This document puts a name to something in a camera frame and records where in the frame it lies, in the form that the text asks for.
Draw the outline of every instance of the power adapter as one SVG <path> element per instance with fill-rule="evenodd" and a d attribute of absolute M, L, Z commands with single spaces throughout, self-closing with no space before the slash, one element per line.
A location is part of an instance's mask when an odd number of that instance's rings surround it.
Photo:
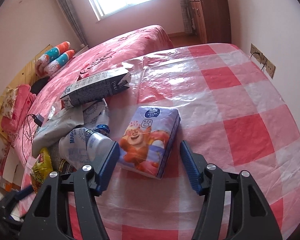
<path fill-rule="evenodd" d="M 35 124 L 37 124 L 40 127 L 42 126 L 44 117 L 41 114 L 37 114 L 33 119 Z"/>

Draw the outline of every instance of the wooden floor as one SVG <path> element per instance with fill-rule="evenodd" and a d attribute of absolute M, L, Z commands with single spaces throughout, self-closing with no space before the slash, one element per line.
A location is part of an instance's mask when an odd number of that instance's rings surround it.
<path fill-rule="evenodd" d="M 193 46 L 201 44 L 201 41 L 196 35 L 184 35 L 178 37 L 170 37 L 175 48 Z"/>

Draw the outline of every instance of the metal screw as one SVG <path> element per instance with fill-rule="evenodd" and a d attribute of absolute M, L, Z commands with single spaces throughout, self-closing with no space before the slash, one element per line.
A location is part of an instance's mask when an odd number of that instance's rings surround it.
<path fill-rule="evenodd" d="M 91 165 L 84 165 L 83 167 L 82 167 L 82 169 L 84 170 L 84 171 L 90 171 L 91 170 Z"/>
<path fill-rule="evenodd" d="M 211 170 L 211 171 L 214 171 L 216 169 L 216 166 L 214 164 L 208 164 L 207 169 Z"/>
<path fill-rule="evenodd" d="M 57 173 L 56 171 L 53 171 L 53 172 L 51 172 L 51 173 L 49 174 L 49 176 L 50 176 L 51 178 L 55 178 L 56 176 L 58 176 L 58 173 Z"/>
<path fill-rule="evenodd" d="M 247 178 L 250 176 L 250 173 L 248 171 L 241 171 L 241 175 Z"/>

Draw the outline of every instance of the white wall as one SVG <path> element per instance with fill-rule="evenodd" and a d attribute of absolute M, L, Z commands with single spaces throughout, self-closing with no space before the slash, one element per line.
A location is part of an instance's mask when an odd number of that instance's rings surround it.
<path fill-rule="evenodd" d="M 300 4 L 297 0 L 228 0 L 232 42 L 253 43 L 275 64 L 273 84 L 300 130 Z"/>
<path fill-rule="evenodd" d="M 145 26 L 158 24 L 167 33 L 184 32 L 180 0 L 152 0 L 122 10 L 97 22 L 88 0 L 71 0 L 89 47 Z"/>
<path fill-rule="evenodd" d="M 80 49 L 56 0 L 5 0 L 0 7 L 0 95 L 35 55 L 63 41 Z"/>

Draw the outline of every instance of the wooden cabinet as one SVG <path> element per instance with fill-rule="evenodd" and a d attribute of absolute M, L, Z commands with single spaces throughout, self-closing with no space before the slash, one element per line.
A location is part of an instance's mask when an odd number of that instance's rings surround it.
<path fill-rule="evenodd" d="M 187 0 L 202 43 L 231 43 L 228 0 Z"/>

